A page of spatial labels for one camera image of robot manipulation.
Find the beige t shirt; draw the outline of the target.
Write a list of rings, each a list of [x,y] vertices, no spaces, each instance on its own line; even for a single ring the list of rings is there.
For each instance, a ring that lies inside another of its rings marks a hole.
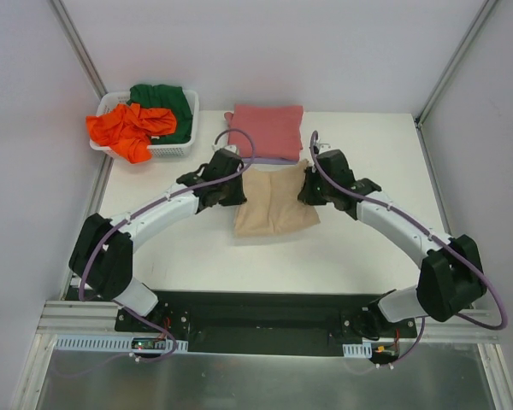
[[[243,175],[246,202],[234,219],[236,237],[268,237],[290,234],[316,226],[314,207],[298,200],[303,188],[306,160],[277,171],[250,168]]]

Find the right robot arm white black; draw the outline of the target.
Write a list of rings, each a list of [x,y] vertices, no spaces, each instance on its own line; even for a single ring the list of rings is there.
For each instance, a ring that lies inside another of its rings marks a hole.
[[[466,235],[454,238],[432,230],[409,214],[394,211],[390,198],[370,179],[356,179],[338,149],[311,150],[313,165],[304,170],[298,200],[306,205],[332,204],[355,221],[374,228],[419,268],[415,285],[390,290],[351,319],[354,333],[376,340],[406,319],[430,317],[445,322],[486,294],[475,274],[482,268],[478,247]]]

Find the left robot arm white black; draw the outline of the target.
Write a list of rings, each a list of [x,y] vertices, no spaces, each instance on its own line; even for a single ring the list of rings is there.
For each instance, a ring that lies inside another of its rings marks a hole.
[[[142,207],[105,218],[86,218],[68,267],[80,279],[79,299],[88,286],[106,302],[115,302],[133,316],[143,331],[166,332],[165,304],[133,274],[134,253],[158,233],[215,205],[246,201],[243,160],[228,149],[217,150],[196,171],[178,177],[161,196]]]

